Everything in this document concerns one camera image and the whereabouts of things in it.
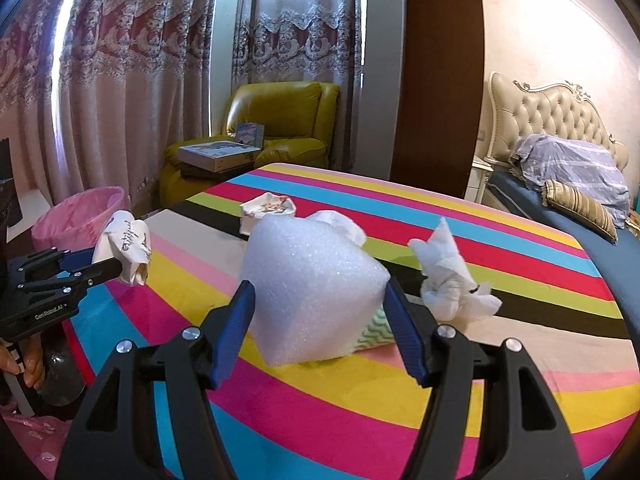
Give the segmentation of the white foam sheet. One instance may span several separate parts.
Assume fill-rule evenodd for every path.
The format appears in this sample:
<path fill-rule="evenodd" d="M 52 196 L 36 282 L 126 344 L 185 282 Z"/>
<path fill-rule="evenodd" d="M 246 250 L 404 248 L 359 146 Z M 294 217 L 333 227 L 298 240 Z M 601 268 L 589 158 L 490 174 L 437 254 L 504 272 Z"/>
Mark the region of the white foam sheet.
<path fill-rule="evenodd" d="M 348 356 L 382 307 L 390 274 L 326 222 L 267 216 L 246 244 L 254 286 L 250 334 L 270 366 Z"/>

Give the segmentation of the white tissue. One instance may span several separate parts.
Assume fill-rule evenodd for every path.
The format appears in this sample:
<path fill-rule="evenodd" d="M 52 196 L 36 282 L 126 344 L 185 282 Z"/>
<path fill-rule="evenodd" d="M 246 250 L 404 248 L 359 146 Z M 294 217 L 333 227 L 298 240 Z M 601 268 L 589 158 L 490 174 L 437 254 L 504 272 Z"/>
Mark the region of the white tissue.
<path fill-rule="evenodd" d="M 502 301 L 489 283 L 472 278 L 444 217 L 428 240 L 413 238 L 408 246 L 424 276 L 420 297 L 438 322 L 472 322 L 498 313 Z"/>

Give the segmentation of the striped brown pillow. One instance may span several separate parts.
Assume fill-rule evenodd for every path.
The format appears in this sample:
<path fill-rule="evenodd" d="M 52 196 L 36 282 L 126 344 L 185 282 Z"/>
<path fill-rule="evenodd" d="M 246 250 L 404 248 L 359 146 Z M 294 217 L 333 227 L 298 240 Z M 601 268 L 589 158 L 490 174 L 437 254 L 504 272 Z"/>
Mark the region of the striped brown pillow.
<path fill-rule="evenodd" d="M 541 188 L 544 206 L 555 209 L 568 218 L 616 244 L 616 226 L 611 214 L 594 198 L 555 180 L 547 180 Z"/>

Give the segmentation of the pink lined trash bin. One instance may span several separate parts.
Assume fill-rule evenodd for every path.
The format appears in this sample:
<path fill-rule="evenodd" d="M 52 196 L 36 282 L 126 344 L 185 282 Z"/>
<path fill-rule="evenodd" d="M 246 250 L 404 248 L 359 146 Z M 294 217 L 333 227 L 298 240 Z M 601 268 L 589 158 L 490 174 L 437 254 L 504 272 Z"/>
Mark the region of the pink lined trash bin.
<path fill-rule="evenodd" d="M 67 197 L 41 216 L 32 227 L 35 250 L 93 247 L 115 211 L 129 208 L 129 198 L 120 186 L 104 186 Z"/>

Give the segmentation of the white plastic bag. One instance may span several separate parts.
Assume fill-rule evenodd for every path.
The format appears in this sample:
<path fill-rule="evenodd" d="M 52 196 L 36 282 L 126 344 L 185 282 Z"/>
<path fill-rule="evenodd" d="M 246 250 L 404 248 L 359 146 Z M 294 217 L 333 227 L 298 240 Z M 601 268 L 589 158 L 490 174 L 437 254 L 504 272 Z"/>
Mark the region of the white plastic bag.
<path fill-rule="evenodd" d="M 319 210 L 306 217 L 305 221 L 310 225 L 310 236 L 321 245 L 342 244 L 349 240 L 362 247 L 367 240 L 367 234 L 361 226 L 336 210 Z"/>

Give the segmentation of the brown wooden door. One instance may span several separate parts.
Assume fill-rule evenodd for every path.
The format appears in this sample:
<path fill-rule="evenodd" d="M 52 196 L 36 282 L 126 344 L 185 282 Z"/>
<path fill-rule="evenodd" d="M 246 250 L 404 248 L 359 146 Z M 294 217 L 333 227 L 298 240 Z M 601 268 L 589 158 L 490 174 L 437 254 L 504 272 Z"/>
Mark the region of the brown wooden door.
<path fill-rule="evenodd" d="M 483 102 L 483 0 L 406 0 L 390 180 L 462 198 Z"/>

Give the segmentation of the tufted beige headboard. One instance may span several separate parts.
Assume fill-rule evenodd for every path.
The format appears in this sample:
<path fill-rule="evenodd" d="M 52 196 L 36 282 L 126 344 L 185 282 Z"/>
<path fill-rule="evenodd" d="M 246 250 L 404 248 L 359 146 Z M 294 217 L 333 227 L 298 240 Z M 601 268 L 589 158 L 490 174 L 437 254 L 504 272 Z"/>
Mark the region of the tufted beige headboard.
<path fill-rule="evenodd" d="M 519 140 L 544 133 L 601 145 L 618 169 L 626 168 L 626 146 L 608 132 L 597 107 L 578 84 L 564 81 L 532 87 L 493 72 L 487 89 L 492 129 L 485 160 L 492 166 L 509 166 L 509 156 Z"/>

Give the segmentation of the white printed paper cup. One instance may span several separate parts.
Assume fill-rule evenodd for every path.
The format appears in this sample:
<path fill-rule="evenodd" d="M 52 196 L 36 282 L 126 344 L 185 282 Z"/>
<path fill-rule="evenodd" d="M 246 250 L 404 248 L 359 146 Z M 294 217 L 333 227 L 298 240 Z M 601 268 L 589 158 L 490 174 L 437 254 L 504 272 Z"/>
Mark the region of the white printed paper cup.
<path fill-rule="evenodd" d="M 92 262 L 115 258 L 122 265 L 119 279 L 129 286 L 142 286 L 149 276 L 151 255 L 148 225 L 128 210 L 118 210 L 106 222 L 96 242 Z"/>

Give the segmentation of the grey striped duvet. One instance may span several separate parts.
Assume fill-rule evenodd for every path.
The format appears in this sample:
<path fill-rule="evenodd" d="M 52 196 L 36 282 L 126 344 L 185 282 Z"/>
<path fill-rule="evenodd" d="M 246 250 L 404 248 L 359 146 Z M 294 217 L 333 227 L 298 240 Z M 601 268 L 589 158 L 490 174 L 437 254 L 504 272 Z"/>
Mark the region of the grey striped duvet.
<path fill-rule="evenodd" d="M 516 142 L 508 158 L 530 188 L 555 180 L 599 202 L 623 229 L 629 214 L 629 188 L 602 145 L 534 133 Z"/>

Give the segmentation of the small white paper bowl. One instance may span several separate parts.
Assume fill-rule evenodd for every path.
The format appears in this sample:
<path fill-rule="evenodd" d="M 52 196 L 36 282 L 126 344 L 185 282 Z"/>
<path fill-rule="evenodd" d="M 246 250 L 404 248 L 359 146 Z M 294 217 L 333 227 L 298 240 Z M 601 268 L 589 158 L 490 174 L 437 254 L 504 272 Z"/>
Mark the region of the small white paper bowl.
<path fill-rule="evenodd" d="M 254 226 L 265 216 L 291 216 L 296 214 L 294 202 L 285 195 L 265 192 L 240 205 L 240 228 L 242 235 L 250 236 Z"/>

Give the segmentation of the pink lace curtain left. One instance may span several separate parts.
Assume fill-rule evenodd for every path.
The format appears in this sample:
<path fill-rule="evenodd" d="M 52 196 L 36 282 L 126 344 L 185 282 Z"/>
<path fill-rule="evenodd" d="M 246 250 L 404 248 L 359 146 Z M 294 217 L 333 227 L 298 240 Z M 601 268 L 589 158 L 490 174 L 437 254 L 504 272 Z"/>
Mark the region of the pink lace curtain left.
<path fill-rule="evenodd" d="M 16 187 L 151 203 L 166 148 L 204 131 L 213 14 L 213 0 L 22 0 L 1 37 Z"/>

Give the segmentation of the green wavy cloth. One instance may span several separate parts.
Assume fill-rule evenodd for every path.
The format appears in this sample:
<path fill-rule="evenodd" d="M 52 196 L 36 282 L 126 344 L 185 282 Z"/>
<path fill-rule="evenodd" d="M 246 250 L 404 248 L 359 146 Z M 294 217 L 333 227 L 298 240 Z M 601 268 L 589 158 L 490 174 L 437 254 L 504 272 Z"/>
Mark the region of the green wavy cloth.
<path fill-rule="evenodd" d="M 353 352 L 374 349 L 393 344 L 395 338 L 383 307 L 379 307 L 369 324 L 358 337 Z"/>

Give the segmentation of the small blue picture box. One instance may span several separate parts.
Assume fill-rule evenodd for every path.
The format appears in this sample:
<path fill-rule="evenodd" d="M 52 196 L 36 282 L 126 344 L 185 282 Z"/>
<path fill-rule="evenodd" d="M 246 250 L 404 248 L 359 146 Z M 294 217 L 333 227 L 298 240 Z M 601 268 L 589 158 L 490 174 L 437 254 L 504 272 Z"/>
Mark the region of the small blue picture box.
<path fill-rule="evenodd" d="M 235 125 L 235 141 L 244 145 L 259 148 L 264 146 L 265 126 L 257 122 L 240 122 Z"/>

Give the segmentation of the pink lace curtain back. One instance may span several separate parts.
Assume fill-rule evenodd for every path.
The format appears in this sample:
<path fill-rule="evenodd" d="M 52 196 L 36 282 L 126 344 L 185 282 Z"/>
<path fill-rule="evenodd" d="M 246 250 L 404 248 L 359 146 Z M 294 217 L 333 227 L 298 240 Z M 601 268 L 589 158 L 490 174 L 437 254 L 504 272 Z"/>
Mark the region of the pink lace curtain back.
<path fill-rule="evenodd" d="M 352 168 L 361 82 L 360 0 L 239 0 L 232 87 L 300 80 L 340 88 L 329 165 Z"/>

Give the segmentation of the pink lace curtain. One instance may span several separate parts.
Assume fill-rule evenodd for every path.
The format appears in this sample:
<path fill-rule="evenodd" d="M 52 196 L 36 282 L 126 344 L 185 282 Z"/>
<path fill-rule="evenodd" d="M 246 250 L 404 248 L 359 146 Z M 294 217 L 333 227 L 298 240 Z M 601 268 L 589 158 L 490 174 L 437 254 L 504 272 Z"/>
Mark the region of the pink lace curtain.
<path fill-rule="evenodd" d="M 213 0 L 22 0 L 1 37 L 16 187 L 151 203 L 166 148 L 204 131 L 213 14 Z"/>
<path fill-rule="evenodd" d="M 361 82 L 360 0 L 239 0 L 232 87 L 300 80 L 340 88 L 329 165 L 352 168 Z"/>

